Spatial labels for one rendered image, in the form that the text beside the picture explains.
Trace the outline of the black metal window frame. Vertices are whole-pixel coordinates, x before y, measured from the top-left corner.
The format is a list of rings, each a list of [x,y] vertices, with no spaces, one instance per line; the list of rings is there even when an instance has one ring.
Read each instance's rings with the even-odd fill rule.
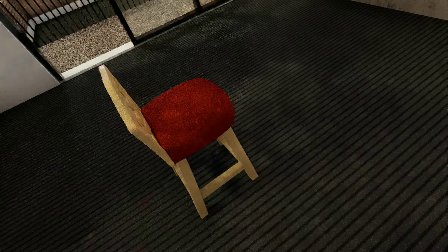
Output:
[[[150,0],[125,11],[113,5],[115,16],[53,43],[37,47],[3,14],[0,23],[30,51],[49,75],[61,82],[120,54],[174,26],[231,0]]]

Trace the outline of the black metal balcony railing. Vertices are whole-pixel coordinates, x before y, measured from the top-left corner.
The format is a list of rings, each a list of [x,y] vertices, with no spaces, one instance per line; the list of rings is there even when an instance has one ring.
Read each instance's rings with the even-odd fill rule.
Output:
[[[150,0],[0,0],[0,13],[31,43],[42,47]]]

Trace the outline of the wooden stool with red cushion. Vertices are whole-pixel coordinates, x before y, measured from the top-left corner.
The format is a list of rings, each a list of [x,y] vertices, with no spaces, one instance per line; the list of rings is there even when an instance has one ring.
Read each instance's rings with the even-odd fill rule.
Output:
[[[215,83],[204,78],[191,79],[140,108],[105,65],[98,70],[128,131],[174,170],[202,219],[208,215],[204,199],[210,194],[242,171],[251,180],[258,177],[232,129],[232,101]],[[187,158],[215,140],[238,162],[199,188]]]

